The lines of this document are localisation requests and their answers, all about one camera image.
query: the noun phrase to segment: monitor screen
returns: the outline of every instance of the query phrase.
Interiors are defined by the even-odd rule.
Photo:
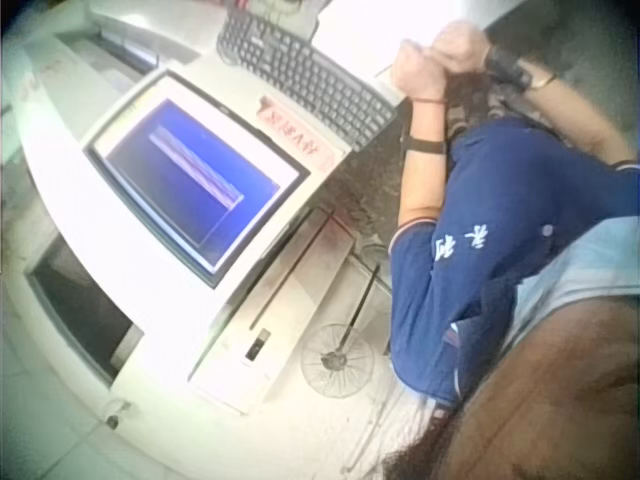
[[[215,284],[305,172],[166,78],[90,148],[153,230]]]

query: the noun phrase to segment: black wristband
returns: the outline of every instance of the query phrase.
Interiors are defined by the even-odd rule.
[[[500,47],[491,47],[484,63],[490,74],[523,92],[531,87],[533,76],[518,64],[518,57],[512,53]]]
[[[446,155],[447,144],[445,142],[430,142],[428,140],[418,140],[408,136],[405,139],[405,153],[407,150],[413,150],[414,152],[432,153],[434,155]]]

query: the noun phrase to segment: monitor bezel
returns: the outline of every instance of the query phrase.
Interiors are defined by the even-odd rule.
[[[178,82],[183,87],[192,91],[200,98],[205,100],[209,105],[218,110],[220,113],[229,118],[229,120],[237,123],[240,127],[242,127],[248,135],[253,135],[259,142],[264,144],[266,148],[271,149],[278,157],[280,157],[283,161],[285,161],[291,168],[293,168],[297,173],[297,178],[287,186],[276,201],[269,207],[269,209],[262,215],[262,217],[250,228],[250,230],[246,233],[244,238],[238,243],[235,249],[228,255],[228,257],[223,261],[223,263],[218,267],[218,269],[211,273],[205,269],[196,259],[194,259],[191,255],[189,255],[173,238],[171,238],[157,223],[151,218],[151,216],[144,211],[144,209],[129,195],[126,189],[120,184],[120,182],[114,177],[114,175],[109,171],[108,167],[105,165],[106,159],[103,159],[102,156],[97,152],[95,148],[95,143],[100,139],[100,137],[105,133],[105,131],[111,127],[111,125],[116,122],[122,113],[129,108],[129,106],[138,100],[141,96],[143,96],[150,88],[154,87],[157,83],[162,81],[165,78],[171,78],[172,80]],[[220,282],[223,280],[226,273],[229,271],[233,263],[238,259],[242,252],[247,248],[247,246],[251,243],[251,241],[256,237],[260,229],[273,217],[274,213],[282,206],[282,204],[291,196],[291,194],[304,182],[304,180],[310,175],[309,170],[307,170],[300,162],[298,162],[294,157],[289,155],[285,150],[283,150],[280,146],[278,146],[269,136],[265,135],[261,130],[255,128],[249,122],[247,122],[244,118],[234,113],[228,107],[226,107],[219,100],[211,96],[209,93],[205,92],[198,86],[188,82],[186,79],[182,78],[180,75],[177,75],[175,72],[171,70],[167,70],[162,75],[158,76],[154,79],[150,84],[146,85],[145,88],[136,92],[136,94],[131,97],[126,103],[120,106],[113,115],[108,119],[108,121],[104,122],[103,125],[100,126],[98,130],[93,132],[91,137],[88,139],[86,143],[86,147],[84,149],[84,153],[90,159],[93,166],[98,170],[98,172],[102,175],[102,177],[107,181],[111,189],[118,195],[118,197],[123,201],[123,203],[129,208],[131,212],[133,212],[138,220],[142,222],[142,224],[158,239],[160,242],[176,257],[178,258],[182,264],[188,267],[193,273],[195,273],[203,282],[209,285],[211,288],[216,288]]]

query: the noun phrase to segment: blue t-shirt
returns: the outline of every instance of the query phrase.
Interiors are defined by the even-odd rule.
[[[437,222],[402,226],[391,251],[398,377],[455,404],[499,353],[515,290],[599,222],[638,215],[636,165],[603,164],[516,119],[454,145]]]

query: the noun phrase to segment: keyboard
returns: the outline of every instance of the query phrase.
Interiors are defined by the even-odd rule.
[[[306,109],[354,151],[395,118],[396,110],[308,42],[245,10],[230,9],[217,39],[222,59],[240,65]]]

